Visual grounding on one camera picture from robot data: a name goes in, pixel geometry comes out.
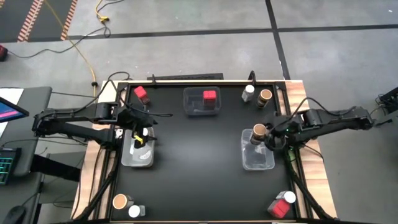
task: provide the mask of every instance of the rgb keyboard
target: rgb keyboard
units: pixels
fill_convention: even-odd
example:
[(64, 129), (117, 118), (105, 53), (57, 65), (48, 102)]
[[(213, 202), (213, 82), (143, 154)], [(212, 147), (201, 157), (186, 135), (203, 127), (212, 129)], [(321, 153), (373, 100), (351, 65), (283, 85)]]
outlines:
[(20, 153), (20, 148), (0, 147), (0, 185), (8, 183)]

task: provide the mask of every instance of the concrete floor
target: concrete floor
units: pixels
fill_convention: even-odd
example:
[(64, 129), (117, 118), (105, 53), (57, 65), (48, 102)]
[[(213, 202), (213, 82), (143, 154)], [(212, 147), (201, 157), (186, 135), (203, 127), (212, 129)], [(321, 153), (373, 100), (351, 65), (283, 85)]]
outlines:
[[(79, 0), (70, 35), (100, 25), (95, 3)], [(278, 27), (361, 26), (398, 24), (397, 1), (272, 1)], [(176, 30), (270, 28), (264, 1), (133, 1), (104, 9), (114, 34)], [(281, 33), (292, 79), (303, 80), (307, 95), (330, 109), (352, 105), (368, 110), (374, 98), (397, 86), (398, 30), (356, 30)], [(42, 48), (63, 49), (68, 42), (4, 44), (19, 55)], [(223, 72), (225, 79), (243, 79), (255, 70), (261, 79), (283, 79), (274, 37), (265, 34), (193, 35), (84, 40), (81, 51), (96, 70), (98, 81), (116, 71), (136, 80), (152, 73), (181, 75)], [(0, 86), (52, 86), (54, 91), (92, 94), (88, 67), (71, 50), (0, 63)], [(86, 98), (53, 95), (51, 107), (72, 107)], [(338, 216), (342, 220), (394, 223), (398, 196), (397, 130), (390, 125), (370, 131), (342, 131), (319, 138)], [(82, 151), (40, 144), (37, 151)], [(69, 210), (45, 207), (39, 223), (67, 219)]]

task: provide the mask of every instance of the monitor screen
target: monitor screen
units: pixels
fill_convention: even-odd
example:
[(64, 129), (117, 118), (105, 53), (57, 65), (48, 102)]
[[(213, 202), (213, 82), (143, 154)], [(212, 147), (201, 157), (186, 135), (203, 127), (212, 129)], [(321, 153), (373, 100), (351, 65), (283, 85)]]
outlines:
[(9, 101), (0, 97), (0, 123), (11, 121), (13, 119), (24, 118), (29, 115), (29, 112), (13, 105)]

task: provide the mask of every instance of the transparent plastic bin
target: transparent plastic bin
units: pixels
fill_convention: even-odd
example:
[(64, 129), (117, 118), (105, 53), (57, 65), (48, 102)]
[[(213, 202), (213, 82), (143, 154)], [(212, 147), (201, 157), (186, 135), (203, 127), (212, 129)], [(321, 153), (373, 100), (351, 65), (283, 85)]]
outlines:
[(241, 137), (243, 168), (246, 170), (268, 170), (275, 166), (274, 152), (262, 142), (260, 145), (250, 143), (252, 129), (245, 129)]
[[(148, 135), (155, 137), (154, 129), (148, 128)], [(131, 130), (124, 131), (122, 165), (128, 167), (150, 167), (154, 163), (155, 141), (149, 141), (144, 147), (136, 149)]]
[[(216, 91), (214, 106), (207, 106), (203, 103), (203, 92), (205, 90)], [(184, 110), (189, 116), (216, 115), (221, 108), (221, 92), (216, 86), (190, 87), (184, 89)]]

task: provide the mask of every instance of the red block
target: red block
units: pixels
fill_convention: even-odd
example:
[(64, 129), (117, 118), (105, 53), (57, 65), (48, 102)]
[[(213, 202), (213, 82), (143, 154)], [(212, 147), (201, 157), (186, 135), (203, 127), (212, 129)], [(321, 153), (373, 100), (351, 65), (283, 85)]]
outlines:
[(216, 90), (203, 91), (203, 99), (204, 100), (216, 100), (216, 98), (217, 98)]
[(275, 200), (268, 208), (268, 212), (277, 218), (283, 218), (289, 210), (290, 204), (284, 199)]
[(135, 88), (134, 92), (135, 92), (136, 96), (139, 98), (139, 100), (141, 101), (141, 103), (146, 104), (149, 102), (147, 92), (145, 91), (145, 89), (142, 86)]
[(217, 92), (215, 90), (203, 91), (203, 104), (207, 107), (214, 107), (216, 105)]

